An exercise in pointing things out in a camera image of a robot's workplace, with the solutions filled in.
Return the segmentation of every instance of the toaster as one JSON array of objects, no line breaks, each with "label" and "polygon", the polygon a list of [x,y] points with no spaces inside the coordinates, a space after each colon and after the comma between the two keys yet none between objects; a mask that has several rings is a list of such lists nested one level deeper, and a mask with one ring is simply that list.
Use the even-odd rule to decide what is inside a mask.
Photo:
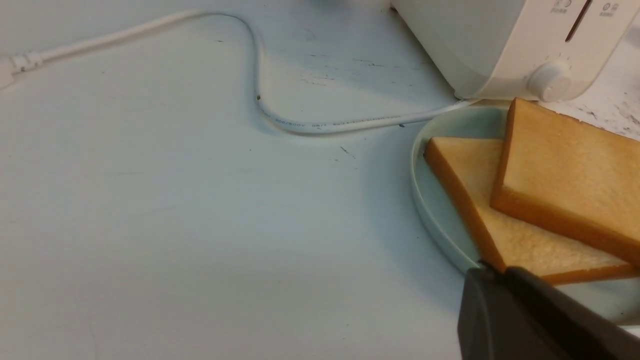
[{"label": "toaster", "polygon": [[573,99],[640,0],[392,0],[460,99]]}]

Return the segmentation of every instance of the white bread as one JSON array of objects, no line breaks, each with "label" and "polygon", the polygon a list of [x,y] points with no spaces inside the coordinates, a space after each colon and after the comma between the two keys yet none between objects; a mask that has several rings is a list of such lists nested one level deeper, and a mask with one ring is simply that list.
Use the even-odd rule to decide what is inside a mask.
[{"label": "white bread", "polygon": [[485,261],[501,272],[507,266],[522,266],[552,284],[639,274],[610,254],[492,209],[489,201],[502,143],[435,137],[424,153]]},{"label": "white bread", "polygon": [[491,205],[640,266],[640,143],[511,104]]}]

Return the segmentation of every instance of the white cable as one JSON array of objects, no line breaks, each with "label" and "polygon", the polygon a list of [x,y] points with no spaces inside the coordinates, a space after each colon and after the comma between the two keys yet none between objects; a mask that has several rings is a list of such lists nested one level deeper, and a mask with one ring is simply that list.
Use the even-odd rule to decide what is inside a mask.
[{"label": "white cable", "polygon": [[269,120],[271,120],[278,127],[284,130],[290,131],[292,133],[299,133],[299,134],[340,133],[343,131],[369,129],[372,127],[409,124],[411,122],[420,122],[420,121],[429,120],[432,117],[439,115],[441,113],[445,113],[447,111],[451,111],[459,108],[464,108],[478,101],[475,99],[461,100],[450,106],[446,106],[444,108],[439,108],[436,110],[420,111],[418,113],[409,113],[409,114],[402,114],[402,115],[354,119],[354,120],[342,120],[342,121],[331,121],[331,122],[300,122],[300,121],[287,119],[279,115],[273,109],[271,109],[269,104],[266,103],[264,100],[265,87],[264,87],[264,81],[261,79],[260,75],[263,73],[263,71],[261,71],[261,67],[264,64],[265,52],[264,52],[264,42],[262,41],[260,31],[238,15],[234,15],[232,13],[226,13],[226,12],[215,12],[215,11],[211,12],[206,10],[187,10],[183,12],[174,13],[165,17],[161,17],[156,20],[146,22],[142,25],[134,26],[129,29],[117,31],[115,33],[104,35],[101,37],[82,40],[80,42],[76,42],[71,45],[56,47],[54,49],[42,51],[39,54],[36,52],[30,51],[26,54],[11,56],[9,57],[9,60],[13,63],[13,73],[24,72],[24,71],[28,71],[41,66],[43,61],[53,60],[53,59],[61,58],[64,56],[70,56],[70,55],[79,53],[81,51],[88,51],[90,49],[95,49],[98,47],[110,45],[115,42],[119,42],[128,38],[134,37],[136,35],[140,35],[146,31],[157,29],[161,26],[173,24],[178,21],[193,19],[196,17],[213,16],[213,15],[233,17],[237,20],[240,20],[240,22],[242,22],[246,26],[246,28],[249,30],[249,33],[251,34],[251,37],[253,40],[253,46],[255,49],[255,61],[254,61],[255,68],[254,68],[254,74],[253,74],[254,80],[255,80],[255,89],[254,89],[255,98],[260,106],[260,109],[267,116],[267,118],[269,118]]}]

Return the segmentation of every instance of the plate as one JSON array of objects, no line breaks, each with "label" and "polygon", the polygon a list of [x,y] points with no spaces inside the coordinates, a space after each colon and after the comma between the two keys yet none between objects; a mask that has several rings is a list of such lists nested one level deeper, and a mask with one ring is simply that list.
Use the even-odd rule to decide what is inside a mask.
[{"label": "plate", "polygon": [[[479,267],[480,254],[458,212],[422,154],[432,136],[504,138],[507,109],[471,107],[435,117],[412,148],[413,200],[422,223],[444,255],[464,274]],[[640,331],[640,278],[561,285],[559,290],[634,334]]]}]

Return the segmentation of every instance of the countertop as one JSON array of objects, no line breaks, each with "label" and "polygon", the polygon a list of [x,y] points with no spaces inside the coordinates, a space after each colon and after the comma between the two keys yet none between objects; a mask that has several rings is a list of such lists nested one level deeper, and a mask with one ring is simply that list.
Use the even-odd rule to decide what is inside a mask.
[{"label": "countertop", "polygon": [[[273,107],[308,121],[453,101],[386,1],[4,0],[0,54],[177,10],[242,13]],[[554,110],[640,139],[640,20]],[[423,124],[296,136],[253,49],[209,17],[0,91],[3,359],[456,359],[462,275],[414,209]]]}]

